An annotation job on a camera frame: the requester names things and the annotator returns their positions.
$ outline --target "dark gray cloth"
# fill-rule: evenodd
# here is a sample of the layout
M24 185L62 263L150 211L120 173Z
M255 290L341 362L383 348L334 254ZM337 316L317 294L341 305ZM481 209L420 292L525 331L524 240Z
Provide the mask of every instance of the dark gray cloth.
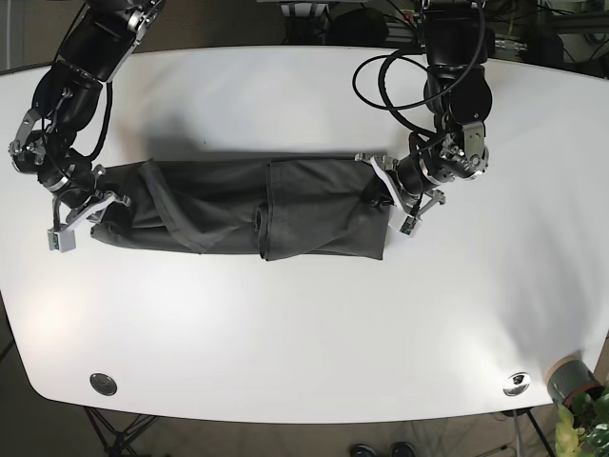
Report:
M198 254L305 253L383 259L388 208L362 201L369 165L345 158L148 161L108 169L128 195L91 236L121 248Z

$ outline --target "metal frame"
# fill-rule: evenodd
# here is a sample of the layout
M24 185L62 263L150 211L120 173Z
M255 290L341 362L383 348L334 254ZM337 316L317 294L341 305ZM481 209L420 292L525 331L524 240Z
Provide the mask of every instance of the metal frame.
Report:
M0 71L24 65L26 2L0 2Z
M557 34L608 33L609 11L556 15L550 13L545 24Z
M96 408L85 407L85 413L87 414L87 417L90 420L97 437L104 447L104 452L108 455L108 457L122 457L125 455L147 457L138 454L135 449L131 447L131 444L159 419L157 416L138 414L125 430L118 431ZM111 445L106 440L104 433L97 424L98 422L114 437L114 442Z

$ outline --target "floor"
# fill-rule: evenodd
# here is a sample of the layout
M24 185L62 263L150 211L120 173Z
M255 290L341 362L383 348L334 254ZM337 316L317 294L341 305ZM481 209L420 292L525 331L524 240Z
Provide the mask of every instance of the floor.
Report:
M25 64L52 58L79 6L80 2L73 0L28 0ZM139 51L273 45L282 42L284 33L282 16L273 4L258 5L255 0L170 0ZM9 339L5 322L0 322L0 348ZM599 370L603 374L609 372L609 350L603 352ZM539 407L533 412L551 440L556 421L554 409ZM121 428L132 416L108 411L108 418ZM547 455L526 419L521 420L521 430L527 457ZM365 442L386 453L391 443L408 441L421 457L490 455L488 451L508 445L508 449L494 454L504 457L516 455L514 438L513 423L499 413L338 426L250 425L162 418L134 447L159 457L336 457L346 456L349 445L354 443ZM83 409L38 396L29 385L16 349L0 366L0 454L103 455Z

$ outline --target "green leaf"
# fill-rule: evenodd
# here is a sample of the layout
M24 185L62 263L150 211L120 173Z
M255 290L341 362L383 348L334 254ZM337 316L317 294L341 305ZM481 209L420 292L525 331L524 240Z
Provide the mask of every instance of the green leaf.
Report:
M573 413L563 405L559 405L559 423L567 424L569 427L574 423Z
M594 407L594 400L592 400L592 397L589 394L578 393L573 397L571 408L577 415L583 414L583 412L590 407Z
M588 443L598 449L609 443L609 427L607 424L598 424L588 435Z
M602 395L595 403L594 410L602 422L609 422L609 393Z
M558 422L556 425L556 443L565 452L575 452L580 447L578 433L564 422Z

